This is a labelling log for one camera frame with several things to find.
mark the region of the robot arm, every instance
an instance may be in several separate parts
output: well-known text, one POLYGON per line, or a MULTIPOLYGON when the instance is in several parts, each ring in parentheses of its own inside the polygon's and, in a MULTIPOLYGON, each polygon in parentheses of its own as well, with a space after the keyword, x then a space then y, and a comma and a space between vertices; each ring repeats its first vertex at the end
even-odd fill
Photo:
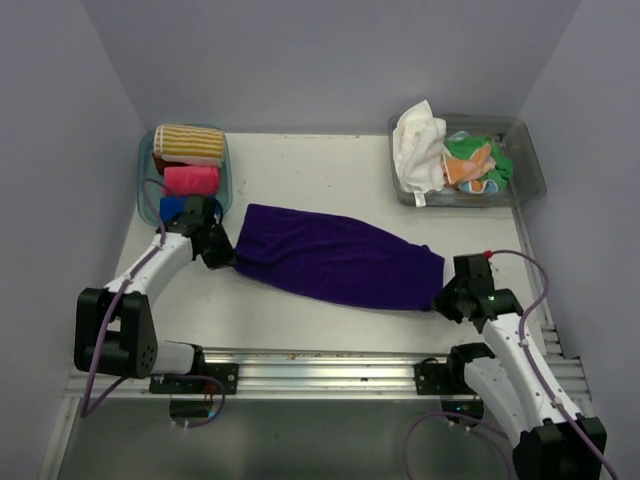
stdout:
POLYGON ((435 299, 434 308, 458 323, 469 319, 485 344, 452 348, 443 366, 450 382, 476 392, 496 417, 513 446, 520 480, 600 478, 600 460, 571 425, 603 452, 606 431, 600 420, 583 415, 551 372, 526 324, 520 329, 522 308, 510 290, 495 290, 487 256, 456 257, 454 264, 456 276, 435 299))
POLYGON ((208 197, 189 197, 186 213, 165 224, 164 243, 157 234, 133 267, 104 288, 87 288, 80 294, 76 309, 76 368, 89 371, 103 318, 126 281, 114 316, 109 319, 119 319, 120 329, 106 332, 97 373, 130 378, 206 373, 201 347, 157 340, 151 306, 171 279, 197 256, 211 269, 234 263, 235 253, 217 216, 218 206, 208 197), (141 262, 154 249, 159 250, 141 262))
MULTIPOLYGON (((145 259, 156 250, 151 259, 136 262, 102 289, 87 288, 80 294, 74 347, 79 370, 90 370, 103 319, 127 282, 109 319, 119 319, 120 329, 107 330, 97 373, 130 378, 211 375, 201 347, 159 342, 151 317, 151 305, 173 276, 197 256, 211 269, 235 261, 234 250, 216 216, 215 200, 190 197, 185 212, 165 224, 164 242, 161 235, 156 235, 141 257, 145 259)), ((446 366, 423 362, 416 368, 445 369, 444 375, 436 375, 436 383, 446 377, 446 382, 480 395, 514 448, 514 466, 520 480, 598 479, 599 460, 588 452, 557 406, 562 405, 569 418, 604 451, 606 432, 600 421, 585 418, 562 390, 540 351, 527 340, 530 333, 525 326, 528 353, 554 397, 543 388, 520 339, 522 308, 510 290, 495 290, 488 258, 482 254, 460 256, 455 257, 454 264, 456 276, 434 300, 433 307, 458 323, 465 318, 472 321, 486 344, 454 347, 446 366)), ((198 391, 188 388, 183 391, 198 391)))

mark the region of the blue cloth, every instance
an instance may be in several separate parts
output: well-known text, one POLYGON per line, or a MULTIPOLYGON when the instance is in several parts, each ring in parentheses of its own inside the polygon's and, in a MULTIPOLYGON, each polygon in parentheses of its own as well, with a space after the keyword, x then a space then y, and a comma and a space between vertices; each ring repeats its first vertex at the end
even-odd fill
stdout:
POLYGON ((160 218, 162 223, 167 223, 177 214, 184 212, 184 205, 189 197, 162 197, 160 198, 160 218))
POLYGON ((444 258, 353 218, 249 205, 235 269, 288 292, 354 307, 429 310, 444 258))

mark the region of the green cloth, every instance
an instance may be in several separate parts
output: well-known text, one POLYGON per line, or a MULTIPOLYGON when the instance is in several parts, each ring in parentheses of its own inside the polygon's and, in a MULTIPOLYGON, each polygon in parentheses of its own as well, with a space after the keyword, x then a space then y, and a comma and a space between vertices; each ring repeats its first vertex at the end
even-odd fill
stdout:
POLYGON ((487 143, 491 145, 491 157, 496 162, 496 168, 480 177, 479 180, 493 180, 498 187, 498 191, 501 192, 513 175, 513 163, 504 156, 500 147, 495 144, 491 137, 474 137, 470 135, 460 140, 445 140, 444 146, 449 149, 452 156, 461 160, 469 160, 473 152, 487 143))

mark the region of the orange cloth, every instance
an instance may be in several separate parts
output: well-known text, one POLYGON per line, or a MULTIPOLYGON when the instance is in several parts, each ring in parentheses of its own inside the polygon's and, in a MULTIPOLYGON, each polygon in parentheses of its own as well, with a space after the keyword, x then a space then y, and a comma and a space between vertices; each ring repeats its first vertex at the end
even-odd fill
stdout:
POLYGON ((478 178, 485 175, 496 166, 496 162, 490 157, 491 145, 487 144, 478 148, 469 160, 452 157, 448 152, 442 156, 442 171, 444 172, 448 187, 456 187, 462 183, 472 182, 473 191, 482 190, 482 182, 478 178))

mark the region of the gray floor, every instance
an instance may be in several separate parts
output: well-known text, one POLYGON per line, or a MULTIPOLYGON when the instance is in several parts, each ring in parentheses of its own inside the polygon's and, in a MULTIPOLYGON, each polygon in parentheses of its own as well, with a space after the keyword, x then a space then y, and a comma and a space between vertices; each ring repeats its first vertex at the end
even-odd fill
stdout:
MULTIPOLYGON (((401 442, 424 401, 231 401, 211 425, 171 429, 167 400, 111 400, 75 422, 60 479, 401 479, 401 442)), ((510 456, 507 442, 501 445, 510 456)), ((483 440, 427 420, 416 479, 507 478, 483 440)))

